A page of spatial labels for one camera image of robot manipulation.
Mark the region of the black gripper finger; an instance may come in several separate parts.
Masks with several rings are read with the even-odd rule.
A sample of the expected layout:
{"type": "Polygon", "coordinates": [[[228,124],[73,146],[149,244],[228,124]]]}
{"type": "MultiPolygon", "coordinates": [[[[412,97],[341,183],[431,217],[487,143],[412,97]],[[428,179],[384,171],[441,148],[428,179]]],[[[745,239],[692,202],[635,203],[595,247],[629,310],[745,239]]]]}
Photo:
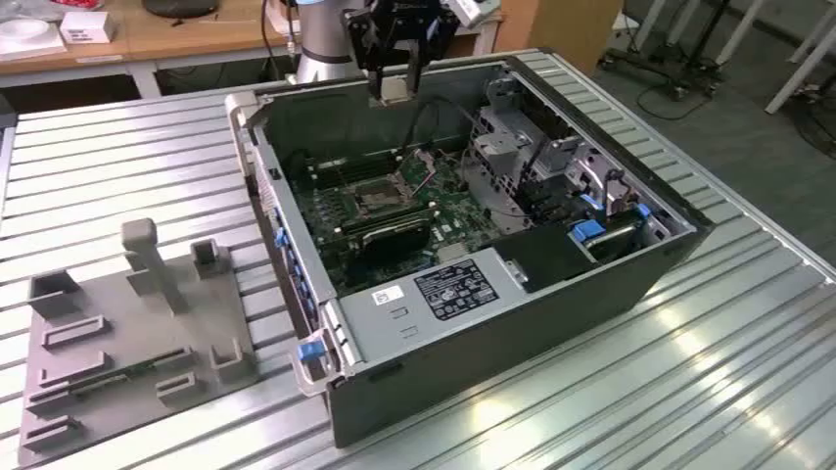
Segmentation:
{"type": "Polygon", "coordinates": [[[392,51],[392,66],[403,69],[391,77],[391,99],[412,100],[419,91],[423,70],[423,43],[397,40],[392,51]]]}
{"type": "Polygon", "coordinates": [[[356,66],[365,72],[371,98],[381,99],[383,45],[380,28],[369,9],[344,10],[344,30],[356,66]]]}

